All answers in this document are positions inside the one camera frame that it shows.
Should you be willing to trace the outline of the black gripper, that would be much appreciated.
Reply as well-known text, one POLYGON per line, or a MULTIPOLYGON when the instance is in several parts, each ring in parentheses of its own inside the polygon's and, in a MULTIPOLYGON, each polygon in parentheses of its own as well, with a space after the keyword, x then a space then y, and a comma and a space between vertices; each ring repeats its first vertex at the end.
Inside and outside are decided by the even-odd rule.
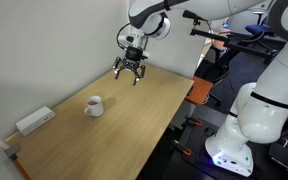
POLYGON ((115 78, 119 77, 120 71, 123 69, 123 66, 125 69, 133 71, 134 76, 135 76, 135 79, 133 81, 133 86, 135 86, 136 83, 141 78, 144 78, 146 66, 145 65, 139 66, 142 54, 143 54, 143 51, 141 49, 128 46, 123 60, 120 57, 117 57, 115 59, 115 62, 113 64, 115 78))

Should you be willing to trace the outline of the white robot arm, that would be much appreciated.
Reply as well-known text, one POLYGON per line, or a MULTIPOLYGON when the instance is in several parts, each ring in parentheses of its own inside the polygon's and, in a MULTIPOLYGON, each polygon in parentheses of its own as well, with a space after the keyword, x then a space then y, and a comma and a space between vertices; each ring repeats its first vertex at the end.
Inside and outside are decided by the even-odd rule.
MULTIPOLYGON (((114 63, 114 72, 132 71, 136 80, 144 77, 150 38, 163 39, 170 31, 166 13, 187 10, 204 20, 219 20, 243 12, 265 0, 135 0, 128 9, 131 34, 117 42, 126 51, 114 63)), ((224 124, 208 137, 205 148, 213 163, 248 177, 253 171, 249 141, 268 144, 278 140, 288 117, 288 0, 275 0, 269 8, 271 30, 286 41, 284 48, 259 79, 243 85, 224 124)))

